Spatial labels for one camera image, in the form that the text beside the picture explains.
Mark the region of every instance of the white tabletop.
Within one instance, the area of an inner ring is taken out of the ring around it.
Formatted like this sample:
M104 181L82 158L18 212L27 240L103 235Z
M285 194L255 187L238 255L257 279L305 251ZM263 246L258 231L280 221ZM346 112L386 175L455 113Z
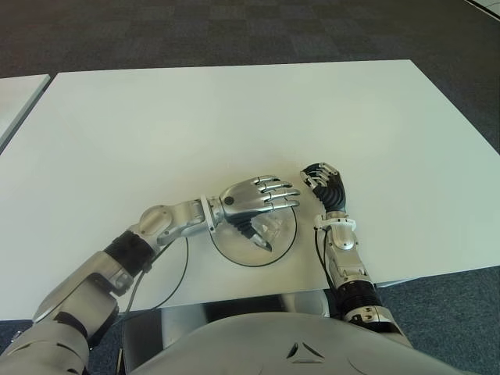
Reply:
M500 157L410 61L62 73L0 157L0 318L30 317L149 206L268 173L303 190L290 252L247 268L193 237L170 305L326 287L320 204L298 177L321 161L342 173L376 282L500 263ZM134 308L183 262L179 241Z
M0 151L48 79L47 74L0 79Z

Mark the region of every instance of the dark gray carpet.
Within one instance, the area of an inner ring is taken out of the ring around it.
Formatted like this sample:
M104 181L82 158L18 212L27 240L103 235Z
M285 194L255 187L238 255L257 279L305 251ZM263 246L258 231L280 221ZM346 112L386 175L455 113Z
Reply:
M0 77L365 59L411 59L500 150L500 23L462 0L0 2ZM418 349L498 375L499 273L431 277L381 294ZM0 350L26 324L0 322ZM119 341L114 330L92 352L92 373L113 373Z

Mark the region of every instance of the wire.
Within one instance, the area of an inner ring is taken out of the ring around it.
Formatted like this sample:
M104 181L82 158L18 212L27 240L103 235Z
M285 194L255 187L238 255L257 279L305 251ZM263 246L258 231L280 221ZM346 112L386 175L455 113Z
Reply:
M165 248L163 248L162 250L162 253L172 244L173 242L170 242ZM132 303L134 301L134 298L135 298L135 292L137 291L138 289L138 285L140 284L141 280L142 280L142 276L145 274L144 271L142 271L141 275L139 276L139 278L137 279L137 282L136 284L134 285L134 290L132 291L132 295L130 296L130 300L129 300L129 304L127 306L127 310L125 310L124 314L123 314L123 318L116 321L114 325L117 325L119 323L122 323L122 322L126 322L130 319L134 319L134 318L138 318L139 316L143 316L145 314L148 314L150 313L151 311L157 309L158 307L160 307L161 305L163 305L164 303L168 302L172 297L173 295L175 295L175 293L177 292L177 290L179 289L180 285L182 284L182 281L184 280L184 277L186 276L186 270L188 269L188 263L189 263L189 241L188 239L186 238L186 261L185 261L185 264L184 264L184 269L182 271L182 275L180 275L180 279L179 281L177 282L177 285L175 286L175 288L170 292L170 294L163 300L161 301L159 304L151 307L150 309L147 309L145 311L142 311L142 312L139 312L137 314L134 314L132 316L129 316L129 313L130 313L130 308L132 307Z
M323 238L323 263L325 263L325 266L327 266L327 233L328 230L324 230L325 232L325 237Z
M324 250L323 252L326 253L326 242L324 244L325 244L325 248L323 249ZM314 229L314 245L316 247L316 254L318 255L318 259L320 260L321 266L323 267L325 277L327 278L328 286L332 290L332 293L334 293L337 289L335 289L334 283L331 280L330 274L327 271L326 263L321 259L320 247L318 246L318 230L316 228Z
M128 305L127 308L125 309L125 312L123 313L124 315L127 315L130 312L130 309L132 308L132 304L134 303L135 299L135 294L138 291L139 285L141 284L142 278L146 274L146 271L142 270L141 274L137 278L137 281L135 282L134 289L132 290L132 294L130 295L130 299L128 300Z

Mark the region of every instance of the transparent lid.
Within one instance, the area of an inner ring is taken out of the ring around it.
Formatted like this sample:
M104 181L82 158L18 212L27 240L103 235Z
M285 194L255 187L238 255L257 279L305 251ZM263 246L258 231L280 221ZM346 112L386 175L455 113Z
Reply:
M252 219L253 227L273 248L271 252L248 240L227 221L211 234L219 252L242 266L259 267L276 262L287 253L295 240L297 220L293 208L263 213Z

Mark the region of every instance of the black logo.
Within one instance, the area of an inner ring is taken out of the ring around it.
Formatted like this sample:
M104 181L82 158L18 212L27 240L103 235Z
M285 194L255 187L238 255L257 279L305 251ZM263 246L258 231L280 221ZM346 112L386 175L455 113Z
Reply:
M287 355L292 363L324 363L323 357L317 350L311 348L305 342L302 345L294 343Z

